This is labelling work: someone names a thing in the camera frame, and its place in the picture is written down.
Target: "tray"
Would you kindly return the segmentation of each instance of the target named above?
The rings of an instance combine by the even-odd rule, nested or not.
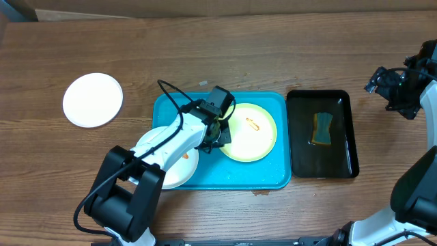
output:
[[[208,92],[187,93],[193,100],[207,98]],[[277,142],[264,158],[241,163],[225,156],[219,149],[211,154],[199,152],[199,164],[193,176],[175,189],[253,190],[281,189],[292,177],[290,143],[288,139],[285,99],[276,92],[232,92],[237,103],[253,103],[263,107],[273,117],[277,129]],[[170,93],[178,105],[188,103],[179,93]],[[163,94],[156,99],[152,128],[168,126],[175,120],[176,108]]]

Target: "wooden table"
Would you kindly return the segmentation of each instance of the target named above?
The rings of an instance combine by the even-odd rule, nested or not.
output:
[[[426,130],[422,111],[405,120],[363,87],[378,66],[402,66],[435,39],[436,23],[437,12],[378,12],[8,24],[0,49],[0,243],[106,239],[77,231],[72,214],[109,149],[130,148],[150,130],[157,79],[186,92],[343,89],[361,169],[354,180],[293,178],[263,193],[163,192],[157,238],[321,236],[372,215],[426,152]],[[95,129],[72,125],[61,107],[69,84],[90,72],[114,76],[125,95],[114,121]]]

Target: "sponge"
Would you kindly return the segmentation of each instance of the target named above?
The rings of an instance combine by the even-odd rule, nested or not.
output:
[[[333,119],[330,113],[315,113],[313,117],[312,144],[330,145],[329,128]]]

